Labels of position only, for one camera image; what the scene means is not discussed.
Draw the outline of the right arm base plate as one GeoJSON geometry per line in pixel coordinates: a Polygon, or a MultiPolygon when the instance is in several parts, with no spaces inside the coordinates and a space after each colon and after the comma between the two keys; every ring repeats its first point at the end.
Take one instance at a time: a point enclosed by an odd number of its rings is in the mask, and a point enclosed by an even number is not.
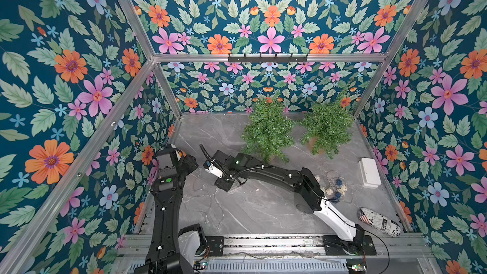
{"type": "Polygon", "coordinates": [[[342,241],[338,236],[325,235],[322,237],[327,256],[376,256],[377,251],[371,236],[366,235],[359,245],[356,242],[342,241]]]}

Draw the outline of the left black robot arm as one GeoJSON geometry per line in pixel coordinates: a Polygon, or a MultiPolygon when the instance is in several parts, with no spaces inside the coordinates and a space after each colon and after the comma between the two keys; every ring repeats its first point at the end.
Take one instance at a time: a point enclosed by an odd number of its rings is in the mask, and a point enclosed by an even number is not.
{"type": "Polygon", "coordinates": [[[186,177],[198,164],[175,145],[165,145],[156,156],[157,172],[150,193],[155,219],[145,264],[134,273],[194,273],[195,258],[207,252],[207,239],[200,224],[179,227],[186,177]]]}

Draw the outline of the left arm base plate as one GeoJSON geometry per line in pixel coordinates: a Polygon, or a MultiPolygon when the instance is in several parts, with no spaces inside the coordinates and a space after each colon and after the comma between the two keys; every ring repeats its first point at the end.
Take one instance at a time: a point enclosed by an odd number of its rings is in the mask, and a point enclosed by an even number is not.
{"type": "Polygon", "coordinates": [[[196,256],[223,256],[225,237],[223,236],[208,236],[204,243],[198,248],[196,256]]]}

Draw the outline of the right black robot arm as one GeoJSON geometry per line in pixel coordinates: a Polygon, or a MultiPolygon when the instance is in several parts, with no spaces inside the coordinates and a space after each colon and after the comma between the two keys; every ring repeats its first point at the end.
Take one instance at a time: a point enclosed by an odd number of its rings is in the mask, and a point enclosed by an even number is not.
{"type": "Polygon", "coordinates": [[[258,180],[278,186],[294,194],[294,203],[301,212],[313,214],[333,229],[338,237],[338,247],[346,252],[360,253],[365,241],[364,229],[346,218],[326,198],[314,174],[308,168],[300,171],[273,166],[245,153],[232,157],[217,151],[213,156],[202,149],[204,169],[217,177],[214,185],[229,192],[234,183],[244,185],[248,180],[258,180]]]}

